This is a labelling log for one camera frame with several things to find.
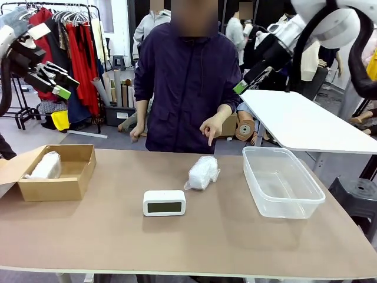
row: white alarm clock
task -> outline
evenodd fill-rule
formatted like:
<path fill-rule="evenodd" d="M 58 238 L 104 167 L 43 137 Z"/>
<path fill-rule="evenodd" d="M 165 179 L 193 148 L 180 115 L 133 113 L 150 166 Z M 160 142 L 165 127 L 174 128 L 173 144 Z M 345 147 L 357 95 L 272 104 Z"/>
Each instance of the white alarm clock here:
<path fill-rule="evenodd" d="M 149 190 L 144 193 L 145 216 L 180 216 L 186 211 L 182 190 Z"/>

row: white shirt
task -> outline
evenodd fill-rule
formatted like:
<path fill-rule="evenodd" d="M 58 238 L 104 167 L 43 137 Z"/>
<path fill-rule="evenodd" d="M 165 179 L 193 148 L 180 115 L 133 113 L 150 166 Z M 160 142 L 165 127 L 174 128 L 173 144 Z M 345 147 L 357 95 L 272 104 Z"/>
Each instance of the white shirt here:
<path fill-rule="evenodd" d="M 231 18 L 226 26 L 225 35 L 236 46 L 240 65 L 243 65 L 243 50 L 247 41 L 243 35 L 241 21 L 237 18 Z"/>

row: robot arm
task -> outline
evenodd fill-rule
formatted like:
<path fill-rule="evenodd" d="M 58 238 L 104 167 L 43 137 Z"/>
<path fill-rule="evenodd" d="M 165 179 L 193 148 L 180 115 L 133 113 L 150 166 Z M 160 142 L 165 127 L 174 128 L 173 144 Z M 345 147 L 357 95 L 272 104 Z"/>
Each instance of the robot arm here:
<path fill-rule="evenodd" d="M 351 79 L 361 97 L 377 99 L 377 83 L 368 77 L 362 64 L 362 51 L 371 37 L 373 21 L 377 23 L 375 0 L 291 0 L 297 16 L 284 24 L 274 24 L 267 32 L 256 27 L 260 40 L 256 48 L 258 61 L 234 89 L 242 93 L 260 79 L 267 67 L 279 71 L 293 58 L 290 88 L 301 81 L 302 53 L 315 40 L 326 48 L 340 48 L 356 41 L 349 56 Z"/>
<path fill-rule="evenodd" d="M 37 47 L 34 40 L 50 32 L 46 25 L 33 27 L 24 17 L 28 10 L 17 7 L 11 13 L 0 17 L 0 62 L 2 98 L 0 117 L 9 109 L 12 101 L 11 73 L 24 78 L 33 88 L 42 92 L 52 92 L 68 99 L 70 92 L 65 88 L 79 86 L 59 66 L 46 62 L 42 64 L 45 51 Z"/>

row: man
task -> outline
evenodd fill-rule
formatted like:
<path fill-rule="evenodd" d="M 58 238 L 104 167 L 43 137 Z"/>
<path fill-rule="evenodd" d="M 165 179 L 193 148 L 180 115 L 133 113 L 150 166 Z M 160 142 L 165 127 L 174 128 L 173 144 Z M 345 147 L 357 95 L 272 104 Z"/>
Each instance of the man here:
<path fill-rule="evenodd" d="M 234 44 L 217 31 L 217 0 L 174 1 L 171 23 L 155 27 L 141 46 L 132 140 L 144 131 L 154 91 L 147 149 L 213 154 L 240 102 L 233 87 L 241 78 Z"/>
<path fill-rule="evenodd" d="M 134 46 L 132 51 L 132 59 L 134 61 L 139 60 L 138 47 L 143 43 L 143 40 L 147 38 L 153 28 L 161 25 L 165 22 L 170 22 L 170 11 L 150 11 L 137 26 L 134 33 Z"/>

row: white wall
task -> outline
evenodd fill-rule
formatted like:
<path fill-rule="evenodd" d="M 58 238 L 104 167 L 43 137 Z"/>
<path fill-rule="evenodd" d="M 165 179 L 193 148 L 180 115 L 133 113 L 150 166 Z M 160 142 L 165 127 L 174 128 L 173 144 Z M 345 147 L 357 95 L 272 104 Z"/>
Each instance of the white wall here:
<path fill-rule="evenodd" d="M 52 0 L 55 3 L 82 3 L 87 5 L 98 5 L 98 1 L 110 1 L 110 0 Z M 0 0 L 0 5 L 5 2 L 22 2 L 20 0 Z M 128 32 L 128 11 L 127 0 L 111 0 L 111 6 L 113 10 L 114 32 L 105 33 L 105 36 L 110 38 L 111 55 L 123 55 L 125 56 L 126 64 L 130 65 L 130 39 Z M 4 9 L 12 9 L 14 6 L 7 5 Z"/>

